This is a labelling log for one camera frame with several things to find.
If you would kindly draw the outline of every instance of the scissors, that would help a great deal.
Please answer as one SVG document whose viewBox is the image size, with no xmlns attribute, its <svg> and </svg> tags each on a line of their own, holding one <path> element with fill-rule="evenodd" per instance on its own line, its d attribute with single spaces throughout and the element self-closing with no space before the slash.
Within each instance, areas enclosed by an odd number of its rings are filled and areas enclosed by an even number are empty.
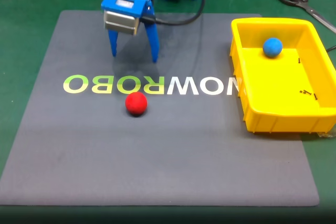
<svg viewBox="0 0 336 224">
<path fill-rule="evenodd" d="M 317 19 L 321 24 L 325 25 L 328 29 L 332 30 L 336 34 L 336 27 L 334 27 L 329 21 L 321 16 L 316 10 L 308 5 L 308 0 L 280 0 L 285 5 L 300 7 L 306 10 L 311 16 Z"/>
</svg>

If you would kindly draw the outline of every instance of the letter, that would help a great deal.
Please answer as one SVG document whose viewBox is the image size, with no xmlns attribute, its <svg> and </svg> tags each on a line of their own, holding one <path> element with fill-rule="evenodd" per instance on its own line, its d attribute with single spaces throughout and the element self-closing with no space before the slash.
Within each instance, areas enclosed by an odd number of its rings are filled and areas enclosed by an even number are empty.
<svg viewBox="0 0 336 224">
<path fill-rule="evenodd" d="M 169 85 L 167 94 L 172 94 L 173 93 L 175 83 L 176 83 L 177 89 L 179 90 L 180 94 L 186 94 L 187 93 L 189 83 L 190 83 L 190 86 L 191 86 L 191 89 L 192 89 L 193 93 L 198 94 L 197 87 L 196 87 L 194 79 L 192 77 L 186 77 L 185 78 L 183 88 L 180 84 L 180 80 L 178 79 L 178 77 L 172 77 L 172 80 L 170 81 L 170 85 Z"/>
<path fill-rule="evenodd" d="M 99 82 L 100 79 L 107 79 L 107 82 Z M 111 94 L 114 76 L 96 76 L 92 80 L 92 91 L 97 94 Z"/>
<path fill-rule="evenodd" d="M 124 81 L 126 81 L 128 79 L 135 81 L 135 87 L 132 90 L 126 90 L 122 86 Z M 141 87 L 141 82 L 140 82 L 139 78 L 137 78 L 135 76 L 124 76 L 124 77 L 120 78 L 118 83 L 117 83 L 118 90 L 120 91 L 120 93 L 123 93 L 123 94 L 130 94 L 130 93 L 133 93 L 133 92 L 137 92 L 137 91 L 139 91 L 140 87 Z"/>
<path fill-rule="evenodd" d="M 206 88 L 206 82 L 207 81 L 215 81 L 217 82 L 218 84 L 218 89 L 216 91 L 209 91 L 207 88 Z M 222 83 L 221 80 L 219 80 L 218 78 L 216 77 L 206 77 L 206 78 L 203 78 L 200 82 L 200 85 L 199 87 L 201 88 L 201 90 L 206 93 L 206 94 L 210 94 L 210 95 L 217 95 L 217 94 L 220 94 L 222 93 L 222 91 L 224 90 L 224 85 Z"/>
<path fill-rule="evenodd" d="M 232 88 L 233 88 L 232 84 L 234 84 L 235 87 L 236 87 L 236 89 L 237 89 L 237 91 L 239 91 L 238 90 L 238 84 L 237 84 L 236 78 L 230 77 L 229 78 L 229 84 L 227 85 L 226 95 L 232 95 Z"/>
<path fill-rule="evenodd" d="M 79 78 L 83 81 L 82 86 L 79 89 L 71 89 L 70 88 L 70 82 L 75 79 Z M 66 92 L 71 93 L 71 94 L 77 94 L 80 92 L 83 92 L 89 85 L 89 80 L 85 76 L 82 76 L 80 74 L 76 74 L 74 76 L 69 76 L 63 83 L 63 88 Z"/>
<path fill-rule="evenodd" d="M 164 77 L 163 76 L 159 77 L 159 83 L 154 82 L 153 79 L 149 76 L 144 76 L 144 77 L 148 81 L 148 84 L 146 84 L 143 87 L 143 90 L 147 94 L 164 94 Z M 150 90 L 150 87 L 159 87 L 159 90 L 152 91 Z"/>
</svg>

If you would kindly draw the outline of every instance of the blue ball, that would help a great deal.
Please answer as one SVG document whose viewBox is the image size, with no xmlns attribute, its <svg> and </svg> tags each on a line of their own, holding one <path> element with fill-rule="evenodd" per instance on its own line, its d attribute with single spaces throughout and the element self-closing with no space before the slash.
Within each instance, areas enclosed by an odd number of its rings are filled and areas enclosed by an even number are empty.
<svg viewBox="0 0 336 224">
<path fill-rule="evenodd" d="M 282 51 L 282 43 L 277 38 L 270 38 L 265 41 L 263 50 L 267 57 L 275 58 Z"/>
</svg>

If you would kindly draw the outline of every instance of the red ball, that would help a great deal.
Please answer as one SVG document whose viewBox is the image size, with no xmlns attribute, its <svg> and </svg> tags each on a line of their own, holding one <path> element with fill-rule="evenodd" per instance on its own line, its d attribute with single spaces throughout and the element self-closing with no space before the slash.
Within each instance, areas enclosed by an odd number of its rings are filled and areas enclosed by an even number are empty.
<svg viewBox="0 0 336 224">
<path fill-rule="evenodd" d="M 125 106 L 132 115 L 141 115 L 147 108 L 147 98 L 141 92 L 130 93 L 125 100 Z"/>
</svg>

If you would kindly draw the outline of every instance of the nowrobo logo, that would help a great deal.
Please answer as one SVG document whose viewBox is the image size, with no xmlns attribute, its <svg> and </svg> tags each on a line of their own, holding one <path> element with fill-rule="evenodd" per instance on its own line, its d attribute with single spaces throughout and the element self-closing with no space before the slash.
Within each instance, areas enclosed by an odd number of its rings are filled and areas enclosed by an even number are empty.
<svg viewBox="0 0 336 224">
<path fill-rule="evenodd" d="M 146 83 L 141 83 L 140 79 L 135 76 L 124 76 L 118 80 L 117 89 L 119 90 L 119 92 L 123 94 L 130 94 L 132 92 L 139 91 L 141 86 L 143 85 L 143 90 L 147 94 L 164 94 L 165 88 L 164 88 L 163 76 L 159 77 L 159 82 L 153 81 L 153 79 L 149 76 L 144 76 L 144 78 L 146 80 Z M 76 79 L 81 80 L 82 85 L 77 89 L 72 89 L 70 87 L 70 83 Z M 126 80 L 134 81 L 135 86 L 133 89 L 131 90 L 124 89 L 123 83 Z M 97 94 L 111 94 L 113 88 L 113 82 L 114 82 L 114 76 L 96 76 L 92 80 L 92 83 L 94 84 L 92 87 L 92 91 L 93 93 Z M 188 88 L 190 88 L 194 95 L 199 95 L 200 92 L 209 95 L 218 95 L 221 94 L 225 89 L 222 80 L 216 77 L 205 77 L 198 83 L 198 85 L 196 85 L 192 77 L 186 77 L 185 80 L 183 80 L 183 82 L 184 83 L 181 84 L 181 81 L 178 77 L 172 77 L 166 94 L 173 94 L 173 91 L 177 90 L 181 95 L 185 95 L 187 93 Z M 208 82 L 216 82 L 217 90 L 210 91 L 206 87 L 206 84 Z M 69 76 L 63 83 L 64 90 L 71 94 L 81 93 L 85 91 L 88 88 L 88 86 L 89 86 L 89 79 L 80 74 Z M 226 89 L 227 95 L 232 95 L 233 86 L 235 86 L 235 88 L 238 90 L 238 84 L 236 78 L 230 77 L 228 78 L 227 82 L 227 89 Z"/>
</svg>

